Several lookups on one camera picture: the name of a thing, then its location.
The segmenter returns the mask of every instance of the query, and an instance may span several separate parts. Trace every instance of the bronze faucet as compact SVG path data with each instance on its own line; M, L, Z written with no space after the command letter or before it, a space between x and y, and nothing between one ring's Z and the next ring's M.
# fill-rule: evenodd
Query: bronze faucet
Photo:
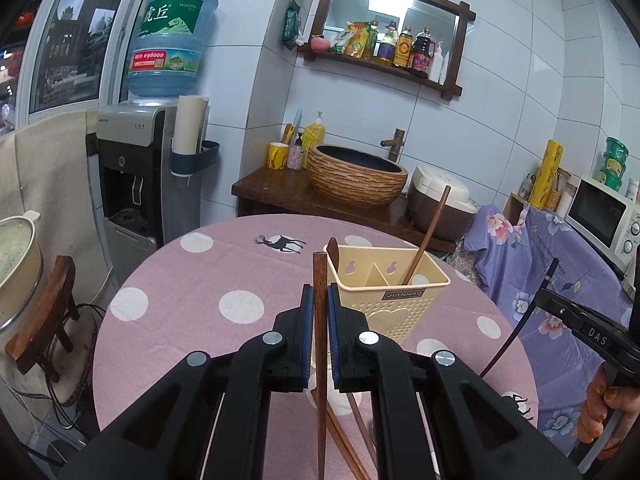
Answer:
M397 162L398 161L398 155L400 154L400 148L402 148L404 146L404 140L402 140L403 137L404 137L404 130L399 130L398 128L396 128L396 132L395 132L394 138L392 140L381 140L380 141L380 146L382 146L383 148L391 147L391 150L389 150L389 160L391 162Z

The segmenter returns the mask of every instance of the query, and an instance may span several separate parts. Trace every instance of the water bottle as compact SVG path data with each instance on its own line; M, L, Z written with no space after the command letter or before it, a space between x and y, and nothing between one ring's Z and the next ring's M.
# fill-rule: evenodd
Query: water bottle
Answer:
M149 0L133 40L127 85L138 97L178 97L196 85L218 0Z

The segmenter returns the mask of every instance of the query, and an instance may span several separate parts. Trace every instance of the pink bowl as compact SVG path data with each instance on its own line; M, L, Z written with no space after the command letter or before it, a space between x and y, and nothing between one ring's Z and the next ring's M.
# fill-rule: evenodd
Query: pink bowl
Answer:
M331 48L331 41L325 38L311 38L309 44L311 45L311 50L316 52L326 52Z

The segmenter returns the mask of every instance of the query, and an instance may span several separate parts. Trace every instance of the woven basin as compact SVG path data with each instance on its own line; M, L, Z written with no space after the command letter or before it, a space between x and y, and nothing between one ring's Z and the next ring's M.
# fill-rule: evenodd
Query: woven basin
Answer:
M306 168L315 190L361 207L388 204L407 179L405 168L390 160L333 144L310 147Z

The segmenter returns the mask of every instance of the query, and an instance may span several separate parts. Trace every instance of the microwave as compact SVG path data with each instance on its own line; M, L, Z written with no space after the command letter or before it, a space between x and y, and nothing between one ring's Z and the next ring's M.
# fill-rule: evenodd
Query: microwave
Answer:
M622 278L640 242L640 205L592 178L583 178L566 222Z

